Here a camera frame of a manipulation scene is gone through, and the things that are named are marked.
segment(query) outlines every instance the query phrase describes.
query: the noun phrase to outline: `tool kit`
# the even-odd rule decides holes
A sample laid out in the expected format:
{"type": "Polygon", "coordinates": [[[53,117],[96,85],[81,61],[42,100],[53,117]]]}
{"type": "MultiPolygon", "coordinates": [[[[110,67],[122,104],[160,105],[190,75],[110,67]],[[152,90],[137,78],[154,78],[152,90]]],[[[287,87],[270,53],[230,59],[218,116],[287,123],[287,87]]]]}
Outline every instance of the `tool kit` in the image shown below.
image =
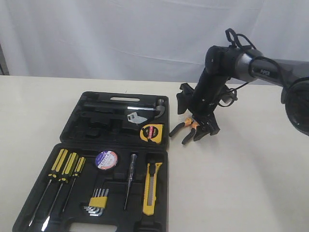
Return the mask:
{"type": "Polygon", "coordinates": [[[165,232],[169,100],[85,92],[13,232],[69,232],[73,223],[117,232],[165,232]]]}

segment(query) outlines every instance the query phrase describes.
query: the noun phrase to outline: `yellow utility knife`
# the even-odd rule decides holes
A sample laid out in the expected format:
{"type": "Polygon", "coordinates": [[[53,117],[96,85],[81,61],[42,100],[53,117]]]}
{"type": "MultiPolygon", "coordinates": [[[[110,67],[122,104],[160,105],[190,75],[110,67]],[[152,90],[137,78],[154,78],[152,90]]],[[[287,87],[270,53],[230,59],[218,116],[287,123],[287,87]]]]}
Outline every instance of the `yellow utility knife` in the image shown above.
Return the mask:
{"type": "Polygon", "coordinates": [[[156,190],[156,177],[162,163],[148,163],[147,174],[145,180],[143,213],[147,216],[155,213],[155,190],[156,190]]]}

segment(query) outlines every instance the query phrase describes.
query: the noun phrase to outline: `case lid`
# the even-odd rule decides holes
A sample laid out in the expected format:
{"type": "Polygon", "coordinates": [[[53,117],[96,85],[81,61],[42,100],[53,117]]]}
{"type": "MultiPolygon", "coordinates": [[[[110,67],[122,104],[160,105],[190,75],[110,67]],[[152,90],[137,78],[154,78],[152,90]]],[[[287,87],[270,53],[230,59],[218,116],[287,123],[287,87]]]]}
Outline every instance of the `case lid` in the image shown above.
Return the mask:
{"type": "Polygon", "coordinates": [[[155,95],[84,92],[60,140],[65,144],[127,145],[166,150],[169,99],[155,95]]]}

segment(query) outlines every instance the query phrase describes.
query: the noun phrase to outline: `hammer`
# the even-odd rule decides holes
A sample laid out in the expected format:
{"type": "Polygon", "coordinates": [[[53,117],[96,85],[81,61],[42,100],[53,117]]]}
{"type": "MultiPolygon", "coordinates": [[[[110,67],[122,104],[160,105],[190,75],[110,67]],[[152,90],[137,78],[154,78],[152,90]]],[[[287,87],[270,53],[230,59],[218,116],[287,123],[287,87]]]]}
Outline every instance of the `hammer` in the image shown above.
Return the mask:
{"type": "Polygon", "coordinates": [[[161,117],[165,112],[164,100],[158,99],[157,106],[155,108],[150,107],[138,107],[138,106],[126,106],[120,104],[109,104],[109,103],[100,103],[100,102],[85,102],[84,107],[91,107],[91,108],[106,108],[110,110],[150,110],[159,112],[155,118],[161,117]]]}

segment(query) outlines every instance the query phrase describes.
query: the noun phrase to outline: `white table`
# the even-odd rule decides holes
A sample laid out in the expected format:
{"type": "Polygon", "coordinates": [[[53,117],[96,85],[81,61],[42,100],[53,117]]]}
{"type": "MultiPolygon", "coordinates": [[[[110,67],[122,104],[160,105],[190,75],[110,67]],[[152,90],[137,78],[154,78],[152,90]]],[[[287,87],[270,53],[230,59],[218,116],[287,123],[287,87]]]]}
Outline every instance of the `white table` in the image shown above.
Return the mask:
{"type": "MultiPolygon", "coordinates": [[[[0,225],[9,232],[82,92],[167,95],[180,83],[0,76],[0,225]]],[[[221,131],[169,145],[169,231],[309,231],[309,138],[287,119],[281,88],[249,85],[215,111],[221,131]]]]}

